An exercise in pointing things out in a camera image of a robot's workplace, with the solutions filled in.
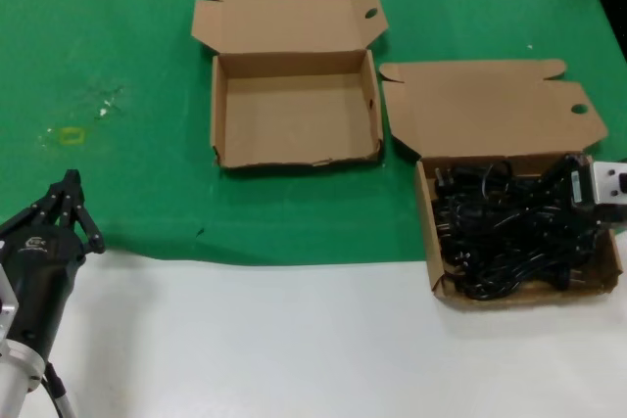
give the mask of cardboard box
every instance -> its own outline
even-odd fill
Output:
[[[367,46],[379,0],[198,0],[192,35],[214,57],[219,165],[376,160],[381,106]]]
[[[416,197],[431,289],[467,305],[544,303],[609,293],[622,272],[613,232],[602,235],[585,268],[585,284],[560,292],[529,282],[502,300],[480,302],[458,293],[445,277],[433,218],[435,169],[454,164],[512,162],[514,173],[541,174],[566,153],[581,152],[607,130],[580,84],[556,80],[565,63],[468,61],[385,64],[380,72],[392,134],[421,161]]]

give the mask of white table surface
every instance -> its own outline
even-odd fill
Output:
[[[109,252],[79,271],[51,360],[89,418],[624,417],[627,280],[568,306],[462,312],[423,262]],[[22,416],[55,416],[41,388]]]

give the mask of yellow stain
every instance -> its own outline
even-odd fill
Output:
[[[59,132],[59,142],[63,146],[77,146],[85,142],[85,130],[82,127],[62,127]]]

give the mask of white sticker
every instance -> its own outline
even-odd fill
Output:
[[[572,198],[575,203],[581,203],[583,198],[581,197],[581,183],[579,182],[579,172],[573,171],[570,174],[570,180],[572,181]]]

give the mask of green tablecloth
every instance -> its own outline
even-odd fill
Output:
[[[389,135],[380,166],[214,165],[194,0],[0,1],[1,219],[77,167],[110,247],[243,264],[423,257],[413,167]],[[598,0],[382,2],[377,63],[564,58],[610,129],[596,154],[627,156],[627,67]]]

